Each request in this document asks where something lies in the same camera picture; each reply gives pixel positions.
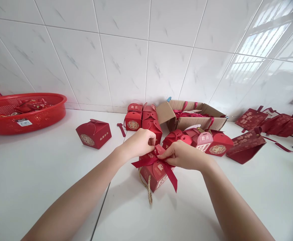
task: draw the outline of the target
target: red basket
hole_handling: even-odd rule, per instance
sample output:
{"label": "red basket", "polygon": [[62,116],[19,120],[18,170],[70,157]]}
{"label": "red basket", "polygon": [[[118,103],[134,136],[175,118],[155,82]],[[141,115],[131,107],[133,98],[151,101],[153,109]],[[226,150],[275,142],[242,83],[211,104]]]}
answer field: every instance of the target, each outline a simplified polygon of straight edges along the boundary
{"label": "red basket", "polygon": [[6,95],[0,97],[0,114],[10,115],[16,110],[19,100],[31,100],[44,98],[47,104],[53,106],[20,115],[0,117],[0,135],[15,135],[36,131],[59,122],[66,114],[65,105],[67,98],[61,94],[53,93],[30,93]]}

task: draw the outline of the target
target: open cardboard box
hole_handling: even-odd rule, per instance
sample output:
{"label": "open cardboard box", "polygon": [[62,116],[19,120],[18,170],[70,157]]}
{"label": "open cardboard box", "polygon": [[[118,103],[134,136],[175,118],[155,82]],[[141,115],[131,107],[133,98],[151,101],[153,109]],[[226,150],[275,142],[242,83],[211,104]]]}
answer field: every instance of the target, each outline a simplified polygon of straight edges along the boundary
{"label": "open cardboard box", "polygon": [[[185,130],[186,128],[201,124],[201,129],[205,130],[209,127],[211,123],[211,118],[209,117],[180,117],[178,120],[176,118],[173,110],[181,110],[185,104],[182,100],[170,100],[161,103],[157,107],[157,115],[159,123],[167,123],[169,131],[174,131],[176,129]],[[189,102],[184,110],[193,110],[194,102]],[[214,117],[214,122],[210,126],[211,130],[219,131],[225,122],[227,121],[226,115],[217,111],[215,108],[204,104],[198,103],[196,109],[201,110],[199,114],[208,114]]]}

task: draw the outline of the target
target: price tag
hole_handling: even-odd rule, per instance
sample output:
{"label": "price tag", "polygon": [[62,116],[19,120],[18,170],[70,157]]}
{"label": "price tag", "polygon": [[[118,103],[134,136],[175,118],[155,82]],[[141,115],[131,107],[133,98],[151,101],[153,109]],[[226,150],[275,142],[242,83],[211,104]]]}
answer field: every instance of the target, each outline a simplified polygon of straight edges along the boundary
{"label": "price tag", "polygon": [[30,126],[32,125],[32,122],[30,122],[28,119],[24,118],[24,119],[20,119],[20,120],[15,120],[17,122],[17,124],[19,124],[20,126]]}

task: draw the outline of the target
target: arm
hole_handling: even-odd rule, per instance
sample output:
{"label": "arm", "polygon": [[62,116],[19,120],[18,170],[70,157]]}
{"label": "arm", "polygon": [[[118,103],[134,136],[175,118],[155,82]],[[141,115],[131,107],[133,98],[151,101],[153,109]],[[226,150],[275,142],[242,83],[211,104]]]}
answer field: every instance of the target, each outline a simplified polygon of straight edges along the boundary
{"label": "arm", "polygon": [[174,142],[158,158],[170,156],[169,164],[202,173],[227,240],[275,241],[212,157],[182,141]]}
{"label": "arm", "polygon": [[155,141],[153,132],[139,129],[62,194],[22,241],[62,241],[72,238],[92,212],[119,168],[131,158],[152,151]]}

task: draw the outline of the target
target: red bow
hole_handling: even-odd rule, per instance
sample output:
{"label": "red bow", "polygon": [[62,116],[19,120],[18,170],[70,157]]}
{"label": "red bow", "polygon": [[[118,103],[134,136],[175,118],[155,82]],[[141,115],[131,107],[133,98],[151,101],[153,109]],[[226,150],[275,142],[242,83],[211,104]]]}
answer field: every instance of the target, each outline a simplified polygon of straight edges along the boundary
{"label": "red bow", "polygon": [[168,175],[168,178],[170,179],[174,190],[177,192],[178,189],[178,180],[176,178],[176,176],[174,175],[173,171],[172,171],[172,167],[170,164],[166,163],[164,161],[165,159],[161,160],[157,157],[152,157],[152,158],[146,158],[146,159],[142,159],[139,160],[137,162],[133,162],[132,165],[134,165],[136,168],[140,168],[142,166],[149,166],[152,165],[155,162],[160,162],[163,165],[164,171],[166,172],[166,174]]}

